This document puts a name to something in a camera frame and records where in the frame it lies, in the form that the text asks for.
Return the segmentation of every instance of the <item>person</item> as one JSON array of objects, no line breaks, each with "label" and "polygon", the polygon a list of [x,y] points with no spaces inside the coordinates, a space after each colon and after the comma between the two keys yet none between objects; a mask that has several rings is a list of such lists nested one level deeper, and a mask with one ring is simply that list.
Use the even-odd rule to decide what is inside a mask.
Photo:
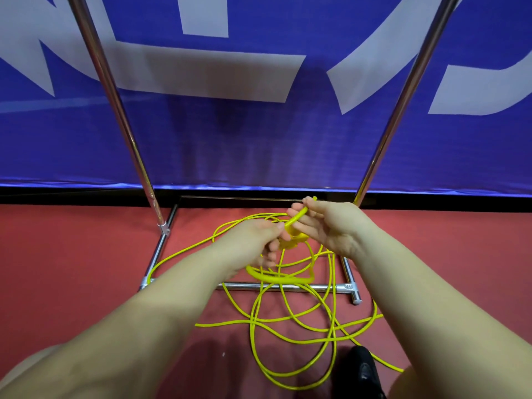
[{"label": "person", "polygon": [[[355,205],[307,197],[287,213],[294,216],[303,205],[309,212],[294,227],[355,262],[411,362],[390,398],[532,396],[532,347],[527,342]],[[152,397],[216,285],[249,263],[274,265],[278,238],[289,239],[282,224],[244,221],[23,371],[0,390],[0,399]],[[347,359],[342,378],[359,382],[364,394],[356,396],[350,383],[350,394],[343,397],[383,398],[366,351],[354,349]]]}]

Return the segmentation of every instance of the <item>person's left hand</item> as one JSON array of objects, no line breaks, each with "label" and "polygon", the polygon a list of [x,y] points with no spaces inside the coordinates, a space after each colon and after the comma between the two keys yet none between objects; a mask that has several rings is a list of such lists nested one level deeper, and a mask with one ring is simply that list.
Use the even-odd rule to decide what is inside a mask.
[{"label": "person's left hand", "polygon": [[283,222],[246,220],[211,246],[216,250],[216,261],[224,267],[228,279],[248,264],[265,268],[275,266],[279,249],[277,238],[290,240]]}]

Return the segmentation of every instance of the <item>red floor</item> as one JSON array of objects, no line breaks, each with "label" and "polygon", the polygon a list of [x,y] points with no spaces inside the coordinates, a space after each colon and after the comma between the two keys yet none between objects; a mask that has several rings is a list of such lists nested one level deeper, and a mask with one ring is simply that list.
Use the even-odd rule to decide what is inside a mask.
[{"label": "red floor", "polygon": [[[207,237],[225,221],[259,211],[180,209],[165,254]],[[527,315],[532,306],[532,214],[368,214],[469,299],[532,342],[532,318]],[[0,205],[4,280],[0,289],[0,377],[32,353],[69,340],[135,294],[157,238],[154,215],[148,208]],[[347,297],[340,296],[338,318],[343,322],[366,317],[371,311],[369,294],[360,277],[357,281],[364,304],[354,307]],[[236,292],[234,297],[249,309],[254,293]],[[288,297],[295,310],[314,304],[304,294]],[[261,316],[284,315],[285,311],[280,296],[270,293]],[[217,291],[201,321],[229,319],[239,319],[239,314],[224,292]],[[304,321],[316,327],[326,324],[320,311]],[[278,323],[275,328],[293,338],[311,335],[291,322]],[[394,365],[408,364],[384,319],[377,320],[359,340]],[[262,330],[257,332],[257,347],[263,363],[280,372],[302,366],[318,349],[285,344]],[[307,373],[286,382],[302,385],[314,381],[329,359],[330,350]],[[397,373],[380,365],[379,373],[389,389]],[[234,325],[194,329],[159,397],[325,398],[328,389],[324,384],[295,393],[274,386],[254,361],[248,328]]]}]

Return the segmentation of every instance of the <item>metal stand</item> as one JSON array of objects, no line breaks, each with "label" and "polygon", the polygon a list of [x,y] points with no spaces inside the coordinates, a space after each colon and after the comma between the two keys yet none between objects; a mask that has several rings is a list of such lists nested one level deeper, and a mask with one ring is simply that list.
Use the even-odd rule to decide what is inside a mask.
[{"label": "metal stand", "polygon": [[85,0],[68,1],[70,8],[72,9],[72,13],[76,18],[81,35],[83,36],[83,40],[85,41],[85,45],[89,51],[90,58],[93,61],[96,73],[98,73],[98,78],[102,82],[102,86],[107,94],[109,104],[113,108],[120,131],[126,140],[126,144],[129,148],[129,152],[131,153],[131,158],[133,159],[133,163],[144,189],[144,193],[146,194],[151,207],[154,209],[155,214],[157,215],[157,225],[161,229],[161,233],[163,235],[169,235],[170,228],[168,227],[167,222],[164,220],[163,214],[161,213],[161,208],[159,207],[159,203],[155,197],[152,183],[150,182],[150,178],[146,172],[146,167],[144,166],[144,162],[140,156],[137,142],[135,141],[135,137],[133,136],[129,120],[126,115],[126,110],[124,109],[122,99],[118,93],[113,74],[111,73],[109,63],[105,57],[102,43],[100,42],[98,33],[96,32],[93,19],[90,16],[87,3]]},{"label": "metal stand", "polygon": [[[380,162],[382,161],[382,158],[386,153],[389,143],[391,142],[393,135],[397,130],[397,127],[399,126],[399,123],[403,117],[404,112],[406,111],[408,103],[412,99],[412,96],[416,91],[416,88],[418,87],[421,77],[423,76],[423,73],[427,68],[434,49],[436,48],[436,44],[438,43],[438,40],[440,39],[443,29],[445,28],[452,12],[457,6],[458,1],[459,0],[442,0],[440,6],[438,7],[438,11],[434,16],[434,19],[429,27],[425,39],[423,40],[421,49],[418,53],[418,56],[416,57],[416,60],[414,61],[414,64],[412,65],[412,69],[406,79],[401,94],[399,95],[399,99],[397,100],[397,103],[392,111],[392,114],[390,115],[388,123],[386,124],[384,133],[382,134],[375,153],[368,165],[368,168],[366,169],[361,185],[358,188],[358,191],[356,192],[354,203],[357,206],[360,206],[366,192],[369,189],[369,185],[373,180],[373,177],[375,176],[377,168],[379,167]],[[139,290],[142,290],[144,287],[146,287],[147,275],[149,274],[153,266],[155,266],[155,264],[157,263],[158,258],[162,252],[164,242],[166,241],[167,236],[170,233],[170,225],[176,215],[178,206],[175,205],[173,207],[168,221],[165,221],[162,216],[161,209],[159,208],[157,199],[155,197],[150,178],[148,177],[148,173],[146,172],[146,168],[144,167],[142,158],[140,156],[140,152],[138,151],[137,143],[131,131],[129,120],[127,119],[127,115],[124,110],[122,100],[120,99],[118,90],[116,88],[113,76],[111,74],[108,61],[105,57],[102,44],[99,40],[96,28],[90,16],[87,3],[85,2],[85,0],[69,0],[69,3],[70,7],[72,8],[74,17],[76,18],[76,22],[79,26],[81,34],[83,36],[83,40],[87,45],[90,57],[96,68],[96,72],[98,73],[98,77],[102,82],[102,86],[105,89],[105,92],[109,99],[109,103],[116,115],[116,120],[118,121],[120,130],[122,131],[124,139],[127,142],[144,192],[146,193],[146,197],[148,198],[150,205],[155,210],[155,213],[157,215],[157,224],[159,225],[162,231],[162,235],[159,239],[159,242],[157,243],[157,247],[150,261],[150,265],[146,270],[146,275],[144,276],[143,281],[140,285]],[[344,270],[344,274],[346,276],[347,283],[337,284],[336,291],[339,294],[350,294],[353,304],[358,305],[362,302],[362,300],[360,299],[360,294],[358,288],[356,287],[356,282],[353,278],[353,272],[349,267],[349,262],[345,257],[341,257],[341,264]],[[258,291],[260,289],[260,283],[256,282],[227,282],[225,283],[225,285],[229,290]],[[326,285],[311,285],[311,287],[315,288],[316,291],[319,292],[325,292],[327,290]],[[303,291],[303,289],[295,285],[283,285],[283,288],[286,291]],[[279,289],[280,288],[278,285],[270,287],[270,290],[272,291],[278,291]]]}]

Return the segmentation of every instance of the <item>black baseboard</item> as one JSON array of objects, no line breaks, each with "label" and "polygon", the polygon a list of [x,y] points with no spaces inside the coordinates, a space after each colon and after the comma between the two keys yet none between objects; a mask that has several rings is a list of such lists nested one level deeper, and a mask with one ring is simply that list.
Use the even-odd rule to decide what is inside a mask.
[{"label": "black baseboard", "polygon": [[[321,200],[352,201],[354,193],[326,193],[282,190],[169,190],[155,191],[161,207],[177,201],[181,207],[195,208],[283,208],[305,196]],[[142,189],[0,188],[0,204],[136,206],[147,207]],[[398,210],[438,210],[476,212],[532,212],[532,198],[448,196],[368,193],[363,208]]]}]

